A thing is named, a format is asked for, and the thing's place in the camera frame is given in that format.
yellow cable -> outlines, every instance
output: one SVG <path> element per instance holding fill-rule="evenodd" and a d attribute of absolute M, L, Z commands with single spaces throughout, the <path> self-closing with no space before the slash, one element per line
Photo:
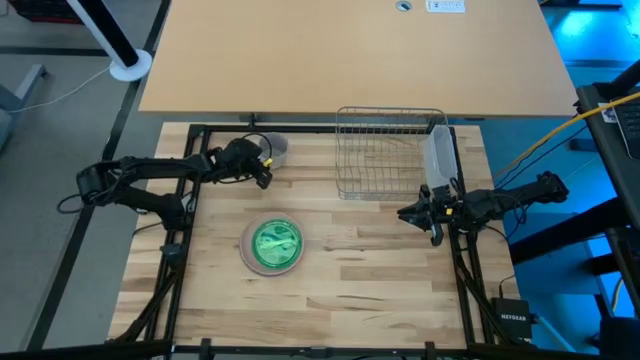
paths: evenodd
<path fill-rule="evenodd" d="M 577 123 L 578 121 L 580 121 L 580 120 L 582 120 L 584 118 L 588 118 L 591 115 L 598 114 L 602 110 L 606 110 L 606 109 L 612 108 L 614 106 L 618 106 L 620 104 L 624 104 L 624 103 L 626 103 L 628 101 L 635 100 L 637 98 L 640 98 L 640 91 L 635 93 L 635 94 L 631 94 L 629 96 L 625 96 L 622 99 L 610 102 L 608 104 L 602 105 L 602 106 L 600 106 L 598 108 L 595 108 L 593 110 L 587 111 L 584 114 L 580 114 L 580 115 L 574 117 L 573 119 L 567 121 L 566 123 L 558 126 L 555 129 L 553 129 L 550 133 L 545 135 L 542 139 L 538 140 L 537 143 L 533 144 L 530 148 L 527 149 L 527 151 L 525 151 L 522 154 L 520 154 L 520 156 L 518 156 L 515 160 L 513 160 L 511 163 L 509 163 L 509 165 L 505 166 L 502 170 L 498 171 L 496 173 L 496 175 L 494 176 L 494 178 L 499 177 L 500 175 L 504 174 L 505 171 L 508 171 L 509 169 L 514 167 L 520 160 L 524 159 L 527 155 L 531 154 L 535 149 L 540 147 L 545 141 L 551 139 L 553 136 L 558 134 L 560 131 L 568 128 L 569 126 Z"/>

light wood desk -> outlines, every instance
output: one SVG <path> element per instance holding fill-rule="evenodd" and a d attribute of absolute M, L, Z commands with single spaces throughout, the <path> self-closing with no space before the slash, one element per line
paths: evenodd
<path fill-rule="evenodd" d="M 188 127 L 165 123 L 156 156 L 182 157 Z M 467 189 L 490 188 L 479 128 L 456 132 Z M 238 135 L 214 133 L 210 144 Z M 333 134 L 286 136 L 288 163 L 274 170 L 267 190 L 253 182 L 202 186 L 176 342 L 198 345 L 208 337 L 230 346 L 421 348 L 434 341 L 438 348 L 466 348 L 449 241 L 432 247 L 429 234 L 397 220 L 396 210 L 407 203 L 340 200 Z M 175 182 L 150 181 L 148 190 L 173 192 Z M 305 236 L 300 264 L 275 278 L 248 270 L 237 249 L 242 230 L 266 211 L 291 215 Z M 142 216 L 138 227 L 157 221 Z M 502 229 L 501 222 L 492 225 Z M 110 336 L 120 335 L 151 297 L 164 234 L 155 227 L 133 239 Z M 483 231 L 478 250 L 487 296 L 497 296 L 498 282 L 513 274 L 507 243 Z M 518 297 L 514 281 L 504 289 Z M 160 337 L 165 323 L 161 317 Z"/>
<path fill-rule="evenodd" d="M 180 0 L 140 110 L 333 114 L 435 107 L 460 117 L 568 117 L 574 87 L 537 0 Z"/>

blue light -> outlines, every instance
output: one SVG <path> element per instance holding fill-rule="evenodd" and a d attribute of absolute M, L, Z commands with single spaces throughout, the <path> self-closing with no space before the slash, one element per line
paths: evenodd
<path fill-rule="evenodd" d="M 573 11 L 567 14 L 560 25 L 560 32 L 565 36 L 580 36 L 588 29 L 593 20 L 593 13 L 587 11 Z"/>

white base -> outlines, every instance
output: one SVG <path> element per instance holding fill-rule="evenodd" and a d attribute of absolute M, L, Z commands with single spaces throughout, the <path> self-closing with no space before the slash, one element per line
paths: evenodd
<path fill-rule="evenodd" d="M 147 75 L 149 70 L 151 70 L 151 63 L 153 62 L 151 55 L 144 50 L 136 50 L 136 54 L 138 54 L 138 62 L 128 68 L 118 66 L 112 61 L 109 66 L 111 76 L 116 80 L 131 82 L 140 80 Z"/>

plastic container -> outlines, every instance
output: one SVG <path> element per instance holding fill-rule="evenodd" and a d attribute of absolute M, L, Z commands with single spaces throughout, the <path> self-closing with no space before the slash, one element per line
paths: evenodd
<path fill-rule="evenodd" d="M 449 185 L 449 179 L 458 177 L 456 152 L 448 126 L 436 125 L 425 140 L 424 169 L 427 185 L 432 189 Z"/>

